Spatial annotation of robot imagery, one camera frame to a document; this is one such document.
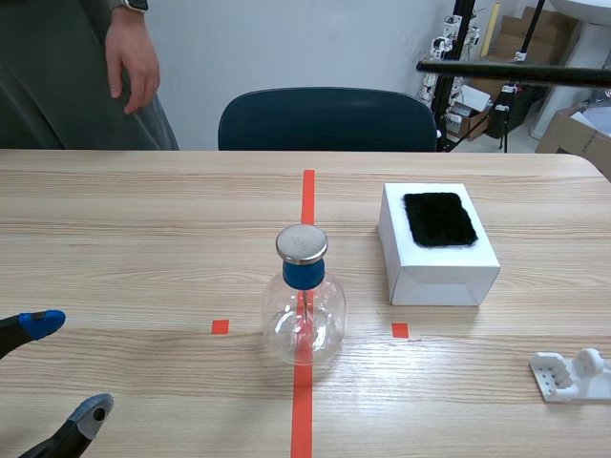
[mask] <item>red tape marker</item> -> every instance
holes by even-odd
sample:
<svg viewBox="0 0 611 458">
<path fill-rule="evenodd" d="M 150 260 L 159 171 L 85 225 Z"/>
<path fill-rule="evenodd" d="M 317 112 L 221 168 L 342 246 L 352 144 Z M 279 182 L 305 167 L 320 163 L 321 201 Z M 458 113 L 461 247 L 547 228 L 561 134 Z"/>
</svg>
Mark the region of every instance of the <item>red tape marker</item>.
<svg viewBox="0 0 611 458">
<path fill-rule="evenodd" d="M 407 323 L 393 323 L 392 324 L 392 337 L 395 339 L 409 339 L 410 329 Z"/>
<path fill-rule="evenodd" d="M 304 171 L 304 194 L 302 199 L 302 224 L 314 224 L 314 196 L 316 175 L 313 170 Z M 308 316 L 314 316 L 313 296 L 307 291 Z M 297 313 L 304 315 L 304 299 L 297 298 Z M 297 339 L 297 359 L 312 361 L 312 320 L 301 326 Z M 312 365 L 296 365 L 293 381 L 293 426 L 290 440 L 290 458 L 312 458 Z"/>
<path fill-rule="evenodd" d="M 229 320 L 214 320 L 212 334 L 229 334 Z"/>
</svg>

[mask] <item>person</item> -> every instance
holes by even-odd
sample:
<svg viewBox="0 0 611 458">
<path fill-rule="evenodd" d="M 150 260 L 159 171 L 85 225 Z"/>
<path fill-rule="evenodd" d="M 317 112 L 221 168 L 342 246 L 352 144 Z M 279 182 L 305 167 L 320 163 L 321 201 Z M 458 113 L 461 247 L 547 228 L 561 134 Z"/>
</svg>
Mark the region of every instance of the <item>person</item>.
<svg viewBox="0 0 611 458">
<path fill-rule="evenodd" d="M 0 148 L 177 150 L 146 0 L 0 0 Z"/>
</svg>

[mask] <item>wrist watch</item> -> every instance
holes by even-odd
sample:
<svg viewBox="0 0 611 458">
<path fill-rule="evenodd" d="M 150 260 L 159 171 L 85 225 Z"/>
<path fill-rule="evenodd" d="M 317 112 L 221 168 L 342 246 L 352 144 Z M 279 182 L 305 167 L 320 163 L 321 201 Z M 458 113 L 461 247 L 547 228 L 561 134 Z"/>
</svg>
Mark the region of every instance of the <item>wrist watch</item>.
<svg viewBox="0 0 611 458">
<path fill-rule="evenodd" d="M 130 10 L 145 12 L 149 9 L 149 4 L 146 0 L 108 0 L 108 5 L 111 10 L 117 7 L 126 7 Z"/>
</svg>

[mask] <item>blue bottle neck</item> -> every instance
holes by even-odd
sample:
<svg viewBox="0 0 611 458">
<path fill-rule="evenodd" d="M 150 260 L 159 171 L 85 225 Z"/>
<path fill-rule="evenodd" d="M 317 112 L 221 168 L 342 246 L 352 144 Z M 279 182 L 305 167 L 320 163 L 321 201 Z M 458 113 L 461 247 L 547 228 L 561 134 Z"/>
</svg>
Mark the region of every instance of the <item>blue bottle neck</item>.
<svg viewBox="0 0 611 458">
<path fill-rule="evenodd" d="M 283 263 L 284 281 L 293 289 L 308 291 L 314 289 L 325 279 L 325 260 L 313 264 L 295 265 Z"/>
</svg>

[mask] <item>white equipment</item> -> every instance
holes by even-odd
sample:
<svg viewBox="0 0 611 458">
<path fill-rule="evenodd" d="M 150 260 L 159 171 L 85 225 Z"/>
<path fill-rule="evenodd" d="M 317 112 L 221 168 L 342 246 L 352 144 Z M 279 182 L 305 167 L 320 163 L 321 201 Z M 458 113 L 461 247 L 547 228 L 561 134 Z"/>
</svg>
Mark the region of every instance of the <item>white equipment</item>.
<svg viewBox="0 0 611 458">
<path fill-rule="evenodd" d="M 611 361 L 594 348 L 584 348 L 573 360 L 536 353 L 530 367 L 548 403 L 611 401 Z"/>
<path fill-rule="evenodd" d="M 430 60 L 443 60 L 444 56 L 447 52 L 450 52 L 453 49 L 453 42 L 458 37 L 458 32 L 460 31 L 460 24 L 462 23 L 461 16 L 448 16 L 446 17 L 443 35 L 436 37 L 431 43 L 431 49 L 429 50 L 428 57 Z M 467 59 L 471 56 L 471 47 L 476 46 L 479 43 L 479 27 L 473 25 L 469 28 L 469 32 L 467 33 L 467 38 L 465 40 L 465 47 L 463 50 L 463 55 L 461 56 L 461 60 L 466 55 Z M 419 99 L 425 103 L 429 108 L 432 104 L 433 94 L 435 84 L 437 83 L 437 75 L 432 73 L 427 73 L 424 76 L 424 86 L 422 90 L 419 92 Z M 452 91 L 450 93 L 450 107 L 448 111 L 452 108 L 456 99 L 461 94 L 462 81 L 458 78 L 454 80 Z"/>
</svg>

